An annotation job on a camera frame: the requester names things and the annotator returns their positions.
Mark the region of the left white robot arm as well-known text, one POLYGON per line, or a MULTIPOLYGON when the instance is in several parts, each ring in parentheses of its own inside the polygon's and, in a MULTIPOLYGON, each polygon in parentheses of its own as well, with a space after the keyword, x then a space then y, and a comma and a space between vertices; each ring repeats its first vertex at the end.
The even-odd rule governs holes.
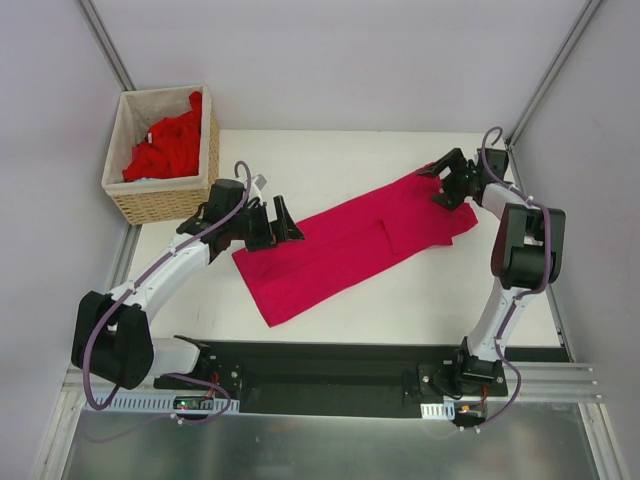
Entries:
POLYGON ((149 377, 176 374, 188 388, 204 387, 211 377, 202 343, 186 337, 153 337, 154 317, 193 275, 208 267, 234 241, 248 252, 301 241, 282 196, 273 199, 270 219, 261 193, 266 180, 219 179, 209 198, 184 220, 162 252, 137 276, 107 293, 88 292, 80 301, 71 361, 83 386, 97 376, 131 390, 149 377))

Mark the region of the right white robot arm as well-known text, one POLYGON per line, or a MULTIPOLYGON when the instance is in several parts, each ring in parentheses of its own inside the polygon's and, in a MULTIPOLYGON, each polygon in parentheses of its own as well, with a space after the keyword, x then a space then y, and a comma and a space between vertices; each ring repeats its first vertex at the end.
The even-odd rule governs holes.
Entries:
POLYGON ((433 392, 455 400, 485 392, 506 394, 502 386, 506 343, 534 296, 556 281, 561 270, 566 214, 541 207, 506 181, 506 151, 481 148, 468 160, 454 148, 418 170, 440 177, 433 201, 454 211, 471 198, 500 222, 491 254, 494 284, 477 324, 451 361, 422 376, 433 392))

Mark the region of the wicker laundry basket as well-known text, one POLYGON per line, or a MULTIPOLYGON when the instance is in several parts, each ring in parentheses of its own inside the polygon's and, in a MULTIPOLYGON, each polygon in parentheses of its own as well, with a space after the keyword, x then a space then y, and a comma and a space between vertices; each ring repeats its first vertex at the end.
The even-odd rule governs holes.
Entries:
POLYGON ((131 225, 185 218, 204 202, 219 174, 220 129, 206 84, 126 91, 120 95, 101 186, 131 225), (122 171, 132 161, 132 149, 165 117, 177 117, 191 107, 189 95, 202 94, 199 173, 196 176, 149 182, 125 182, 122 171))

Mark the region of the magenta t shirt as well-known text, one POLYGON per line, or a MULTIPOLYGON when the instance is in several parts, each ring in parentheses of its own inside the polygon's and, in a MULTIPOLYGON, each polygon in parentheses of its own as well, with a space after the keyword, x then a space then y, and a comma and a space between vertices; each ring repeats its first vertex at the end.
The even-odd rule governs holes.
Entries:
POLYGON ((433 201, 437 178, 411 172, 308 217, 305 238, 232 259, 264 322, 275 327, 431 247, 449 247, 478 220, 468 204, 433 201))

